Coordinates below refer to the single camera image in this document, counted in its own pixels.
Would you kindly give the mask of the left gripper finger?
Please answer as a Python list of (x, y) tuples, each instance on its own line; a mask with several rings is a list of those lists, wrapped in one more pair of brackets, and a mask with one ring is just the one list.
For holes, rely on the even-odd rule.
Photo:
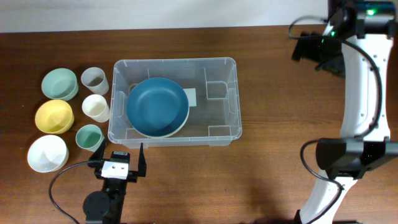
[(138, 162), (137, 176), (145, 177), (146, 172), (147, 172), (147, 164), (146, 164), (146, 159), (145, 159), (145, 155), (144, 155), (144, 145), (143, 145), (143, 143), (141, 143), (140, 151), (139, 151), (139, 162)]
[(89, 161), (101, 161), (103, 159), (104, 150), (106, 147), (106, 140), (102, 140), (99, 148), (90, 156)]

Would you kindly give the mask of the beige plate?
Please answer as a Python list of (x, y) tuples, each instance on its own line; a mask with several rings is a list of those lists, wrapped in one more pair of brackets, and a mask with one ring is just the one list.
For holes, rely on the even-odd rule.
[(188, 120), (189, 106), (177, 109), (147, 106), (137, 113), (129, 114), (132, 127), (148, 138), (167, 138), (180, 131)]

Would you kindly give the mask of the yellow bowl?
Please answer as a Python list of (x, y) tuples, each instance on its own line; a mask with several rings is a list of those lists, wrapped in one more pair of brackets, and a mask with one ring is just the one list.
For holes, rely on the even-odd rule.
[(63, 134), (74, 123), (72, 107), (63, 100), (49, 100), (35, 114), (36, 127), (47, 134)]

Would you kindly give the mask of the blue plate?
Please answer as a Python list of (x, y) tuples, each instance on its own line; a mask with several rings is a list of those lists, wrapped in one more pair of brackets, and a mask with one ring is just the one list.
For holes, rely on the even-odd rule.
[(148, 138), (167, 138), (187, 122), (190, 112), (184, 89), (168, 78), (150, 78), (130, 92), (126, 113), (132, 127)]

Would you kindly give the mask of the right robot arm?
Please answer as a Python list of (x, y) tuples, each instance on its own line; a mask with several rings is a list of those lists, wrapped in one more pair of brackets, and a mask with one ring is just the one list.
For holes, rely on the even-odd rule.
[(338, 138), (313, 141), (319, 171), (295, 223), (331, 223), (344, 196), (397, 157), (386, 116), (387, 66), (396, 32), (391, 1), (329, 1), (322, 34), (296, 37), (292, 59), (345, 78), (345, 112)]

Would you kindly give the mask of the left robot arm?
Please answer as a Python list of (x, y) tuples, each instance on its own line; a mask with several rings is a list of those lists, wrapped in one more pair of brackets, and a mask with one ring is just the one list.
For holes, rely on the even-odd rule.
[(138, 170), (130, 170), (130, 154), (114, 151), (109, 159), (103, 157), (106, 141), (89, 158), (88, 167), (94, 169), (102, 189), (90, 193), (83, 202), (86, 223), (120, 223), (128, 183), (136, 183), (146, 176), (144, 146), (140, 146)]

